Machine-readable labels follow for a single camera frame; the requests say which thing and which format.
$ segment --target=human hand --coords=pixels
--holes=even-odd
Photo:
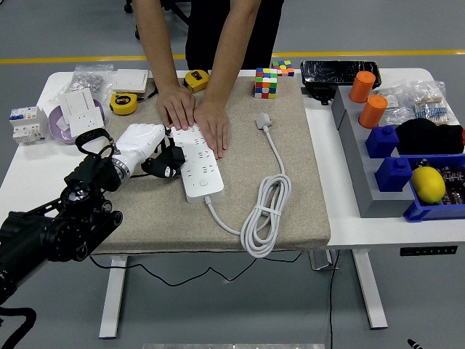
[[[203,101],[194,110],[194,119],[215,158],[222,158],[223,151],[227,150],[228,146],[227,132],[230,123],[225,108],[220,104]]]
[[[195,98],[185,87],[164,88],[158,93],[157,107],[166,127],[186,130],[194,125]]]

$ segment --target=cable tie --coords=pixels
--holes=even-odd
[[[281,212],[280,212],[280,211],[276,211],[275,209],[270,209],[270,208],[265,207],[265,206],[255,205],[254,208],[255,208],[255,209],[261,209],[262,211],[266,211],[266,212],[269,212],[269,213],[274,213],[274,214],[277,214],[278,216],[281,216]]]

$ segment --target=yellow lemon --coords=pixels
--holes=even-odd
[[[444,179],[433,167],[414,169],[412,184],[418,198],[427,204],[437,204],[445,194]]]

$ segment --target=gray floor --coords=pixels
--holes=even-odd
[[[134,17],[124,1],[13,1],[0,6],[0,59],[143,55],[134,38]],[[288,0],[275,52],[464,49],[462,1]],[[187,29],[169,19],[173,52],[183,53]],[[291,57],[294,66],[308,57]],[[419,67],[445,82],[456,115],[465,114],[462,55],[360,56],[381,68]],[[115,68],[146,68],[142,61]],[[186,68],[183,61],[178,68]],[[3,180],[16,145],[7,116],[35,105],[49,75],[76,63],[0,64],[0,144]],[[335,348],[462,348],[465,342],[463,247],[454,256],[399,257],[397,248],[370,252],[388,329],[371,331],[350,252],[341,252],[333,288]],[[296,252],[275,253],[292,259]],[[108,259],[99,258],[103,263]],[[156,254],[133,257],[170,282],[213,266],[228,277],[250,262],[247,254]],[[324,343],[329,348],[328,290],[331,274],[310,270],[305,254],[295,263],[260,260],[239,279],[217,274],[170,288],[141,269],[129,270],[116,340],[98,340],[108,272],[86,260],[48,263],[6,306],[37,310],[36,326],[18,348],[141,348],[144,343]],[[19,326],[7,318],[0,343]]]

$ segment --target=purple plate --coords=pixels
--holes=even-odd
[[[103,113],[102,104],[98,100],[94,100],[94,104],[96,107],[100,108],[100,113],[102,114],[103,123],[105,123],[105,114]],[[61,107],[58,105],[49,115],[49,126],[50,126],[50,133],[52,134],[53,138],[56,140],[60,140],[66,144],[74,144],[75,138],[71,137],[71,129],[67,129],[66,131],[62,131],[61,128],[57,126],[57,121],[63,116],[63,112],[61,111]]]

